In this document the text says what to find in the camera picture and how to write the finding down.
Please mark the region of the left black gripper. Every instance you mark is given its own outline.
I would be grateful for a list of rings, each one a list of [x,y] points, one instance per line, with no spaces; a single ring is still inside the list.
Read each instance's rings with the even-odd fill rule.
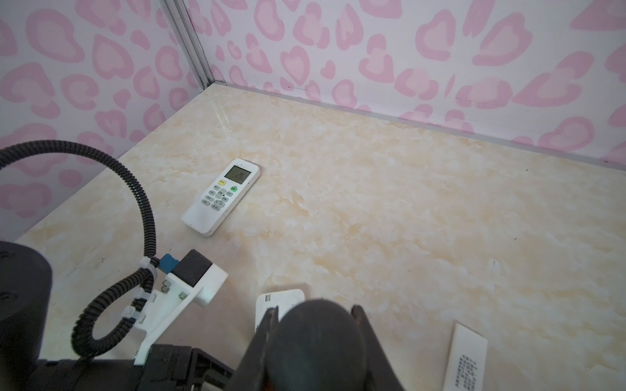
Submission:
[[[234,370],[205,351],[190,346],[153,345],[137,390],[201,390],[204,384],[224,390]]]

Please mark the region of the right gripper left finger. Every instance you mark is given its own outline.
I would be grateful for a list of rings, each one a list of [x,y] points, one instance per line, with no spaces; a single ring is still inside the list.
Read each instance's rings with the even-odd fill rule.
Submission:
[[[239,366],[228,382],[226,391],[267,389],[267,346],[278,325],[278,314],[277,307],[265,312]]]

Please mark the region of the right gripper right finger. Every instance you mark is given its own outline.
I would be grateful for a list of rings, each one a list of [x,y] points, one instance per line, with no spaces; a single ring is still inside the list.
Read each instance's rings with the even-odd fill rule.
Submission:
[[[355,320],[356,327],[365,343],[366,377],[364,390],[404,390],[363,307],[354,305],[350,310],[350,314]]]

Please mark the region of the orange handled screwdriver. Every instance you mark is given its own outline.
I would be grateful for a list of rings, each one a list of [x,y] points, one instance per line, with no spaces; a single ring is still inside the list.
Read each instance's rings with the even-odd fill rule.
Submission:
[[[362,390],[367,359],[355,320],[339,304],[305,301],[278,323],[267,347],[275,390]]]

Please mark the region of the small white battery cover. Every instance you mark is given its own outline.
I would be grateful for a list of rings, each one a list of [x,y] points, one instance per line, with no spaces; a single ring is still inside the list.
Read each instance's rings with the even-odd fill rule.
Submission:
[[[306,299],[305,293],[300,288],[263,293],[257,297],[255,303],[255,330],[258,330],[262,318],[268,309],[278,309],[278,318],[289,312]]]

